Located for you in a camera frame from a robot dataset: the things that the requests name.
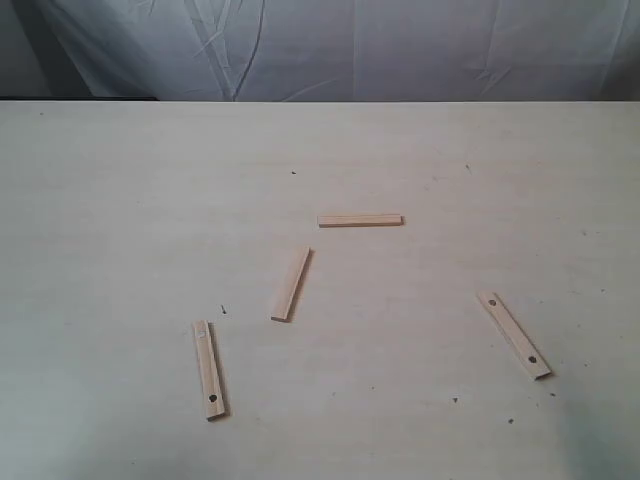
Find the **wooden stick with holes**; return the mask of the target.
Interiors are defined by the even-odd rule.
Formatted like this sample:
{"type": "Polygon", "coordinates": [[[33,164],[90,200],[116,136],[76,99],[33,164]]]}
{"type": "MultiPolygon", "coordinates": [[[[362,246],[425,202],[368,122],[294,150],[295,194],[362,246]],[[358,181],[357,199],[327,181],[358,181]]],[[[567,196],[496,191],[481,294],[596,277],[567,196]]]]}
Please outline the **wooden stick with holes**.
{"type": "Polygon", "coordinates": [[[551,368],[502,299],[496,293],[489,291],[478,292],[477,298],[531,379],[537,381],[551,376],[551,368]]]}
{"type": "Polygon", "coordinates": [[[226,387],[218,354],[213,326],[201,320],[192,324],[196,358],[202,388],[204,415],[208,422],[228,416],[226,387]]]}

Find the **white backdrop cloth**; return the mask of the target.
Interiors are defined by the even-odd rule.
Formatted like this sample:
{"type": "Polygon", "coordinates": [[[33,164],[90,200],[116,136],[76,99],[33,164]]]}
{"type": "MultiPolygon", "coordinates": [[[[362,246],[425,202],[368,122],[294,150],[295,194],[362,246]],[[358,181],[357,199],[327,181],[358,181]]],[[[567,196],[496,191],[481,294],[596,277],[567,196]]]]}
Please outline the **white backdrop cloth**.
{"type": "Polygon", "coordinates": [[[635,1],[5,1],[1,94],[635,100],[635,1]]]}

